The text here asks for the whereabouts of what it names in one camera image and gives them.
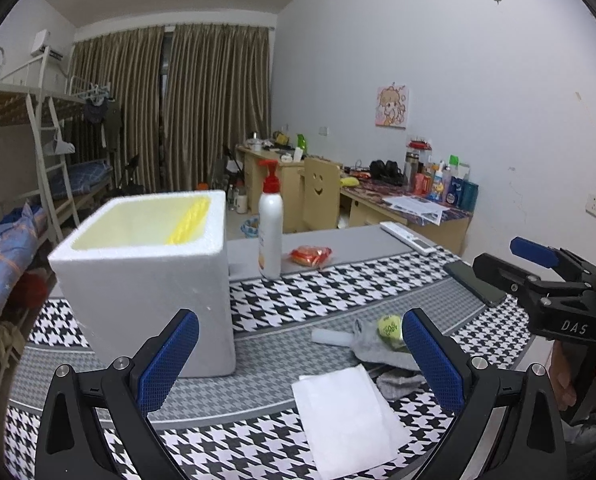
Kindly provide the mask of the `person's right hand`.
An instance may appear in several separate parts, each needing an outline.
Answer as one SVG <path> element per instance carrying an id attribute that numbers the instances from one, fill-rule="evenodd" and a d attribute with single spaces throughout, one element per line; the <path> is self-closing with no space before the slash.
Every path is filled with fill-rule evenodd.
<path id="1" fill-rule="evenodd" d="M 548 377 L 564 419 L 581 422 L 596 413 L 596 348 L 555 341 Z"/>

